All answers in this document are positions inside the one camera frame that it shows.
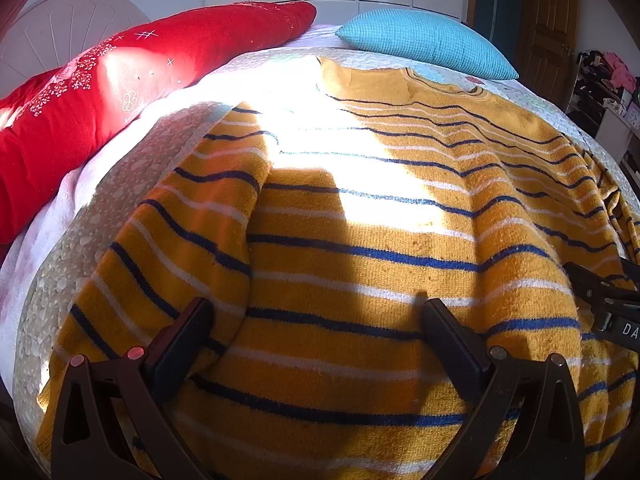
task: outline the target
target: door panel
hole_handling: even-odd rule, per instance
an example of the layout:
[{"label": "door panel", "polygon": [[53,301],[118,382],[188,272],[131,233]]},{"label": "door panel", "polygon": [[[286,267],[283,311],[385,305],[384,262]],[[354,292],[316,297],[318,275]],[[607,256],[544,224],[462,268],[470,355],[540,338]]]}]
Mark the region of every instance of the door panel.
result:
[{"label": "door panel", "polygon": [[575,53],[578,0],[525,0],[516,52],[520,82],[563,106]]}]

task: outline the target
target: yellow striped sweater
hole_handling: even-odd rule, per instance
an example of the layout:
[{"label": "yellow striped sweater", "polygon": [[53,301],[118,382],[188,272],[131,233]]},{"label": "yellow striped sweater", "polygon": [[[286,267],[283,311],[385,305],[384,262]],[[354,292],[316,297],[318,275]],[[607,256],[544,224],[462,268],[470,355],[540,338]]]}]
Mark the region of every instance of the yellow striped sweater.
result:
[{"label": "yellow striped sweater", "polygon": [[421,478],[466,410],[422,341],[426,294],[490,345],[567,359],[592,476],[638,361],[591,336],[561,264],[632,286],[616,235],[635,261],[639,222],[615,183],[486,90],[317,72],[314,88],[234,108],[124,225],[60,331],[38,448],[50,456],[69,355],[146,345],[203,296],[216,323],[167,410],[216,478]]}]

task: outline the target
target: headboard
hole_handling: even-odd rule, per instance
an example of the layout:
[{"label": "headboard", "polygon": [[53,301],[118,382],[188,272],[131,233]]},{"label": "headboard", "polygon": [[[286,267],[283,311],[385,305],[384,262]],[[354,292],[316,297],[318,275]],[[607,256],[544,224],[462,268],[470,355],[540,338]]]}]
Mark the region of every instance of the headboard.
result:
[{"label": "headboard", "polygon": [[129,0],[41,0],[0,43],[0,98],[126,28],[148,22]]}]

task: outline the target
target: blue pillow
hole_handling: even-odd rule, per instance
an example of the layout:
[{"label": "blue pillow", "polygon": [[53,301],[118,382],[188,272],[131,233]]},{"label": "blue pillow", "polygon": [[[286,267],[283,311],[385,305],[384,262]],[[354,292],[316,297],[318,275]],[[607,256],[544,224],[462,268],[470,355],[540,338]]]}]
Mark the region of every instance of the blue pillow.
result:
[{"label": "blue pillow", "polygon": [[513,66],[488,40],[435,12],[370,10],[340,27],[336,36],[360,50],[424,61],[476,77],[518,78]]}]

